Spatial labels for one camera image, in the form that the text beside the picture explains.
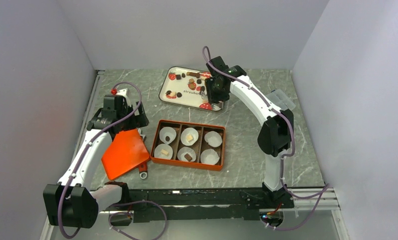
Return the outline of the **white chocolate block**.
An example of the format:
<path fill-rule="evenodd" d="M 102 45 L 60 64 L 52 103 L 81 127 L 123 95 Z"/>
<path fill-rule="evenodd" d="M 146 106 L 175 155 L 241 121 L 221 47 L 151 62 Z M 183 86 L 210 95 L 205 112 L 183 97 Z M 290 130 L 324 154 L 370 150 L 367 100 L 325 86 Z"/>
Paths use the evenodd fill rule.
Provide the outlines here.
<path fill-rule="evenodd" d="M 169 153 L 168 153 L 166 150 L 162 150 L 161 153 L 162 153 L 163 155 L 166 155 L 166 156 L 169 155 Z"/>

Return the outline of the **white chocolate cube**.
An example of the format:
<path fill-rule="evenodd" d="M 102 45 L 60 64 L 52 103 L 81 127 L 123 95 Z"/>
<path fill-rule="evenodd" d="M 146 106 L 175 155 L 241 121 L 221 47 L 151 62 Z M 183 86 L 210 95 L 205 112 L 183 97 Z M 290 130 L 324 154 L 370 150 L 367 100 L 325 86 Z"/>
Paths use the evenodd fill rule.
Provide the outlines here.
<path fill-rule="evenodd" d="M 191 134 L 186 135 L 186 141 L 191 142 L 194 137 Z"/>

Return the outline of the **brown chocolate square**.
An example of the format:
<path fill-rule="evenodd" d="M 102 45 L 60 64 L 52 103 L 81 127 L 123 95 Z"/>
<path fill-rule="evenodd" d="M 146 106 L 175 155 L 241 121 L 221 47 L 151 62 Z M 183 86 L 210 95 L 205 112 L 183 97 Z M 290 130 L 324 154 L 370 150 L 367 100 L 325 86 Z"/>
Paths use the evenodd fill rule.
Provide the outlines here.
<path fill-rule="evenodd" d="M 184 158 L 186 159 L 186 161 L 191 162 L 192 161 L 192 157 L 187 153 L 184 155 Z"/>

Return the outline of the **black slotted spatula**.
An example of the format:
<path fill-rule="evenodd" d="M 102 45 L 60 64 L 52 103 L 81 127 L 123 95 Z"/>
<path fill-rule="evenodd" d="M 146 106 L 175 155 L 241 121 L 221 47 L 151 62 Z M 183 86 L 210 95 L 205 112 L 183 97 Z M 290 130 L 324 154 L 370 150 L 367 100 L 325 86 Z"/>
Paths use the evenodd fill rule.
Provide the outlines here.
<path fill-rule="evenodd" d="M 208 96 L 207 96 L 207 92 L 206 91 L 200 91 L 200 96 L 201 96 L 201 99 L 202 99 L 202 101 L 204 103 L 208 102 Z"/>

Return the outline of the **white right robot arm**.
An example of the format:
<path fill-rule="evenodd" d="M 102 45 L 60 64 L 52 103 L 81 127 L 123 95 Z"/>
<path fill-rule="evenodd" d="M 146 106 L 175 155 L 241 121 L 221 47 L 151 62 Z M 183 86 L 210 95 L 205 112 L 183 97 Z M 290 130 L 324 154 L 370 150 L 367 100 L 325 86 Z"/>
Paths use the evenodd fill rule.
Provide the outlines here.
<path fill-rule="evenodd" d="M 273 208 L 287 195 L 282 175 L 284 159 L 294 154 L 293 113 L 271 102 L 240 66 L 229 67 L 220 56 L 207 60 L 206 66 L 211 73 L 206 82 L 209 102 L 226 102 L 234 95 L 260 123 L 257 143 L 265 154 L 262 200 Z"/>

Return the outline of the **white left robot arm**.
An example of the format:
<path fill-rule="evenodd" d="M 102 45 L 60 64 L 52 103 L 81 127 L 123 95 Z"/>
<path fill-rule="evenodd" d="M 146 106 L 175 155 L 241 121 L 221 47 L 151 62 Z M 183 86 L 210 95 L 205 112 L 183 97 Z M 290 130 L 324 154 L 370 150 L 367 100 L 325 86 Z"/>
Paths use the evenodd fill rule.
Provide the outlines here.
<path fill-rule="evenodd" d="M 43 198 L 49 223 L 58 227 L 91 228 L 98 213 L 110 206 L 124 210 L 130 195 L 126 183 L 111 182 L 90 191 L 95 168 L 120 132 L 145 127 L 149 121 L 141 101 L 130 104 L 125 95 L 106 95 L 87 124 L 85 139 L 65 174 L 46 185 Z"/>

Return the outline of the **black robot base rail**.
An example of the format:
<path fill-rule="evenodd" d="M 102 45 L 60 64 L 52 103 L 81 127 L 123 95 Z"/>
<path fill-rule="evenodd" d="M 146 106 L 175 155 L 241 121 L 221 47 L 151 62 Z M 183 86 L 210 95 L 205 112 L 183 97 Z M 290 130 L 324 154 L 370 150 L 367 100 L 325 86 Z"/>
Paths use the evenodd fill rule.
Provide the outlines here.
<path fill-rule="evenodd" d="M 128 211 L 134 223 L 163 220 L 241 219 L 258 221 L 294 208 L 284 190 L 271 193 L 264 187 L 131 189 L 128 198 L 109 210 Z"/>

